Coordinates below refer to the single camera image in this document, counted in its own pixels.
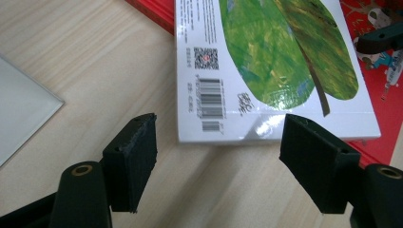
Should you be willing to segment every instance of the light wood surface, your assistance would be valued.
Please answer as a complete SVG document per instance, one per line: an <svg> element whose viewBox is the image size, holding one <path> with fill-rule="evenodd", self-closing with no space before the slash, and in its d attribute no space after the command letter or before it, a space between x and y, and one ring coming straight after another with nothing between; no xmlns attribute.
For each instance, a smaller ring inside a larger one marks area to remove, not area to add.
<svg viewBox="0 0 403 228"><path fill-rule="evenodd" d="M174 42L124 0L0 0L0 53L66 102L0 168L0 216L55 192L67 167L98 161L154 112L156 167L138 214L113 213L114 227L350 227L351 206L319 213L279 143L178 144Z"/></svg>

